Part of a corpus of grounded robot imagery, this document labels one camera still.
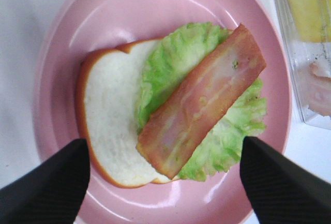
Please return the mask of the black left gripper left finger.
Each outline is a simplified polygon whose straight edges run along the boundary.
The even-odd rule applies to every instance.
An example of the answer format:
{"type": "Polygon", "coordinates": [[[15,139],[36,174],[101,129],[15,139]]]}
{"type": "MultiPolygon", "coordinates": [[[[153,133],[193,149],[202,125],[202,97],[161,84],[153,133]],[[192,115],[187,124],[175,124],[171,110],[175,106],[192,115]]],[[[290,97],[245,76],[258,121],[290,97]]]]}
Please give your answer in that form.
{"type": "Polygon", "coordinates": [[[74,223],[89,180],[87,141],[75,139],[1,189],[1,223],[74,223]]]}

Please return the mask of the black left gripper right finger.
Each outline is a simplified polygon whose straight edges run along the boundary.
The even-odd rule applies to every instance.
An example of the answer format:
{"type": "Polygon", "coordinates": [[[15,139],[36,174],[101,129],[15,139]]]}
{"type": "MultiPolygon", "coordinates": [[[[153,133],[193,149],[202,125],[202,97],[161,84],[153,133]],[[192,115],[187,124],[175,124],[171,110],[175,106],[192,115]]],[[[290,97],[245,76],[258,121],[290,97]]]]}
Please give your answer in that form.
{"type": "Polygon", "coordinates": [[[330,223],[330,184],[259,138],[244,138],[239,174],[259,223],[330,223]]]}

